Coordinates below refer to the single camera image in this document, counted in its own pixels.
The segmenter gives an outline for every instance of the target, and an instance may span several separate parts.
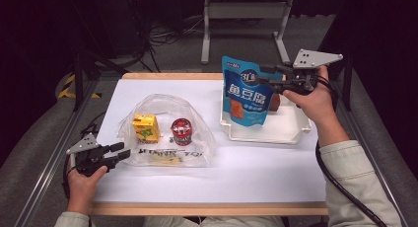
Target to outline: white tray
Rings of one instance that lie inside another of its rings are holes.
[[[296,144],[304,132],[312,130],[311,120],[286,97],[280,95],[277,112],[269,112],[263,125],[242,126],[223,111],[222,91],[221,125],[231,140]]]

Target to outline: yellow juice box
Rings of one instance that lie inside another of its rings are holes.
[[[157,118],[153,114],[136,114],[132,121],[136,136],[141,143],[158,143],[160,129]]]

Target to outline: red can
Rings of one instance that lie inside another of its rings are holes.
[[[186,118],[179,118],[172,124],[174,142],[177,145],[185,146],[191,142],[191,123]]]

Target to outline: wooden table edge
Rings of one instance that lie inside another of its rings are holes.
[[[260,204],[94,203],[92,215],[296,216],[328,215],[325,202]]]
[[[223,80],[222,73],[126,73],[122,79],[136,80]]]

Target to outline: sleeve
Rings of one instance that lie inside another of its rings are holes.
[[[345,189],[371,209],[386,226],[401,226],[375,170],[358,141],[343,141],[320,148],[329,173]],[[326,180],[329,226],[366,226],[374,222]]]
[[[89,216],[75,213],[62,212],[55,223],[55,227],[89,227]]]

